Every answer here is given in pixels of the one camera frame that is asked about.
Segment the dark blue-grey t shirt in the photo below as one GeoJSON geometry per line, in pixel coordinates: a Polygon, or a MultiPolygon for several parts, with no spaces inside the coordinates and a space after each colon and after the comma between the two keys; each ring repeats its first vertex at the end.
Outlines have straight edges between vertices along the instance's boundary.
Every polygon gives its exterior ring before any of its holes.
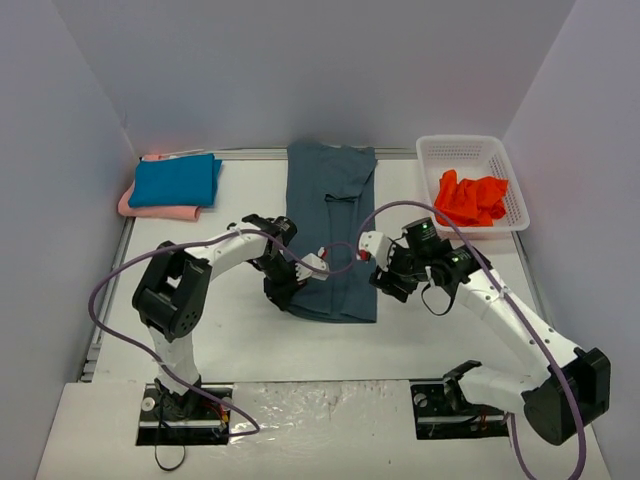
{"type": "Polygon", "coordinates": [[[287,157],[286,216],[297,227],[289,248],[299,257],[327,248],[333,272],[325,281],[309,281],[288,311],[320,322],[376,322],[373,266],[353,262],[351,251],[375,208],[375,149],[297,141],[287,157]]]}

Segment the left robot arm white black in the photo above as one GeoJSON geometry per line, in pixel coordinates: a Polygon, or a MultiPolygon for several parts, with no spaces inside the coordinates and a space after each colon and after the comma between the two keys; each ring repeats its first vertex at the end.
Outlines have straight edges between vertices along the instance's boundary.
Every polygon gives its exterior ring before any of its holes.
{"type": "Polygon", "coordinates": [[[296,262],[287,260],[275,243],[287,246],[296,233],[287,217],[251,214],[216,236],[213,245],[165,252],[149,262],[132,306],[151,335],[155,353],[179,378],[160,370],[155,379],[162,404],[175,418],[191,418],[201,406],[192,332],[204,312],[211,281],[248,263],[264,275],[267,299],[286,310],[305,281],[296,262]]]}

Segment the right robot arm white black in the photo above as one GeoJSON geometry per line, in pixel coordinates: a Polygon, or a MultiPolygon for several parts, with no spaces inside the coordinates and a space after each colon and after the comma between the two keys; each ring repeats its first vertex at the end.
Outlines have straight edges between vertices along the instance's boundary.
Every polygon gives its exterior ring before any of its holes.
{"type": "Polygon", "coordinates": [[[576,417],[590,424],[608,411],[611,363],[601,350],[585,351],[555,331],[511,292],[486,257],[466,245],[453,247],[430,219],[405,226],[402,237],[404,245],[377,231],[360,237],[361,259],[376,263],[371,284],[400,302],[417,288],[441,288],[451,306],[468,309],[526,368],[513,376],[477,360],[462,363],[444,376],[450,410],[486,405],[521,414],[552,445],[576,434],[576,417]]]}

